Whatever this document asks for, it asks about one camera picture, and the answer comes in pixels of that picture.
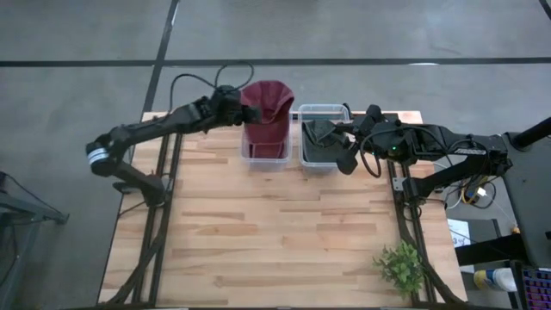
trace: concrete floor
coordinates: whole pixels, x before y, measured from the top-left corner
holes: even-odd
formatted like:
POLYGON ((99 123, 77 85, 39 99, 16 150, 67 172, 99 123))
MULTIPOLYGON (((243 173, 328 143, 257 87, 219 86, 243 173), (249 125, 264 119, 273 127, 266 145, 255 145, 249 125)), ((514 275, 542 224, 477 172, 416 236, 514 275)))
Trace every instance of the concrete floor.
MULTIPOLYGON (((170 0, 0 0, 0 6, 0 61, 153 60, 170 0)), ((550 28, 537 0, 181 0, 166 58, 543 57, 551 56, 550 28)), ((295 108, 376 103, 483 134, 521 130, 551 115, 551 65, 256 69, 255 80, 288 84, 295 108)), ((212 79, 215 68, 164 68, 153 110, 167 108, 170 80, 185 71, 212 79)), ((240 84, 247 74, 234 68, 222 80, 240 84)), ((41 228, 20 306, 96 302, 121 197, 111 180, 90 173, 84 145, 139 120, 151 76, 151 67, 0 67, 0 170, 71 213, 66 226, 41 228)), ((178 83, 176 105, 211 91, 193 80, 178 83)), ((499 188, 498 204, 509 213, 499 188)), ((504 231, 511 225, 495 206, 459 206, 449 216, 497 218, 504 231)))

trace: red hat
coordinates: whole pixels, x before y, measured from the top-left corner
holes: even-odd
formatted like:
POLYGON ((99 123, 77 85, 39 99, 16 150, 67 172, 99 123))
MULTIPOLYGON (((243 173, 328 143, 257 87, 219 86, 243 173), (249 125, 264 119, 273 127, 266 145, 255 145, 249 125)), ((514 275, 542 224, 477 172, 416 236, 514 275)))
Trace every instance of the red hat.
POLYGON ((258 81, 241 90, 241 103, 259 107, 260 124, 245 124, 251 158, 285 158, 293 91, 280 81, 258 81))

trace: green plant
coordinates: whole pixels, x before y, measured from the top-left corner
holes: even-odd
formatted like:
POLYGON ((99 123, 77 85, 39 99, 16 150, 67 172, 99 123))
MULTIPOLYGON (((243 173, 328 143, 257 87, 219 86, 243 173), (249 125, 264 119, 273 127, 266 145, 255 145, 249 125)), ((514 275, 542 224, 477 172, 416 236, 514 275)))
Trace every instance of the green plant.
POLYGON ((423 266, 413 245, 402 241, 396 250, 385 246, 379 258, 373 257, 373 265, 381 269, 385 281, 393 282, 402 298, 421 289, 423 266))

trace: wooden table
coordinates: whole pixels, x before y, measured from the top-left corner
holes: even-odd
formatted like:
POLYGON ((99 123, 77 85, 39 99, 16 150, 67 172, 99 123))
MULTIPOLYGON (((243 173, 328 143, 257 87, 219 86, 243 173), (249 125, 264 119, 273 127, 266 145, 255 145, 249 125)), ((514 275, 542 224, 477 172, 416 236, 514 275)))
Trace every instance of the wooden table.
MULTIPOLYGON (((419 112, 398 113, 404 122, 422 122, 419 112)), ((162 114, 146 113, 144 120, 162 114)), ((410 304, 372 267, 372 257, 380 255, 384 245, 400 242, 386 165, 379 179, 370 176, 360 160, 350 176, 305 175, 298 159, 297 127, 293 158, 280 172, 248 169, 239 154, 242 127, 184 137, 158 306, 410 304)), ((133 165, 153 171, 159 147, 160 139, 136 146, 133 165)), ((411 173, 429 175, 433 165, 416 164, 411 173)), ((141 195, 128 195, 121 210, 141 200, 141 195)), ((138 262, 145 218, 146 207, 140 207, 118 220, 99 301, 108 300, 138 262)), ((425 204, 421 224, 429 260, 466 300, 443 206, 425 204)), ((150 277, 151 272, 145 277, 144 299, 150 277)))

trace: clear plastic bin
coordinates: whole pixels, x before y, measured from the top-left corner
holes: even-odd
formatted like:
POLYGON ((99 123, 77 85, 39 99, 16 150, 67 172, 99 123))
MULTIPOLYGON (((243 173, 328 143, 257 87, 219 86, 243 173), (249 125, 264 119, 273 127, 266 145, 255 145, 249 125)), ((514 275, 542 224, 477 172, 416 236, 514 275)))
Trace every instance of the clear plastic bin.
POLYGON ((304 159, 302 147, 302 122, 329 120, 334 123, 349 122, 349 110, 342 104, 303 104, 299 107, 299 157, 306 173, 329 174, 337 170, 337 163, 312 163, 304 159))
MULTIPOLYGON (((285 168, 287 163, 291 160, 291 155, 293 153, 293 132, 291 124, 293 124, 293 114, 289 112, 289 131, 287 136, 287 143, 285 144, 285 148, 283 150, 283 153, 286 154, 285 158, 251 158, 248 150, 248 145, 250 144, 250 142, 247 139, 247 133, 245 129, 243 129, 243 137, 241 139, 241 158, 247 164, 249 164, 249 168, 251 170, 280 171, 285 168)), ((279 145, 279 143, 265 143, 257 145, 272 146, 279 145)))

